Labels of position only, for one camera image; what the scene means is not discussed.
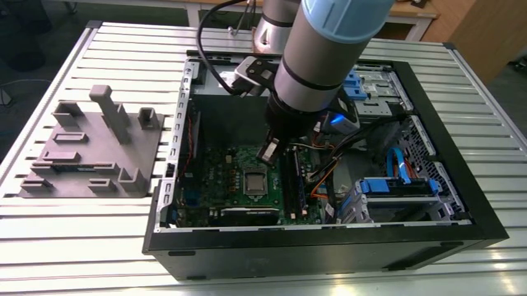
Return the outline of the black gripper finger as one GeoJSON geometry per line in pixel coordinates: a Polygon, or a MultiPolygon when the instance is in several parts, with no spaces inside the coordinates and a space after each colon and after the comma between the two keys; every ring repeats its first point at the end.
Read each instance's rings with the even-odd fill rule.
{"type": "Polygon", "coordinates": [[[284,149],[283,141],[276,138],[268,139],[258,152],[256,158],[264,164],[275,164],[284,149]]]}

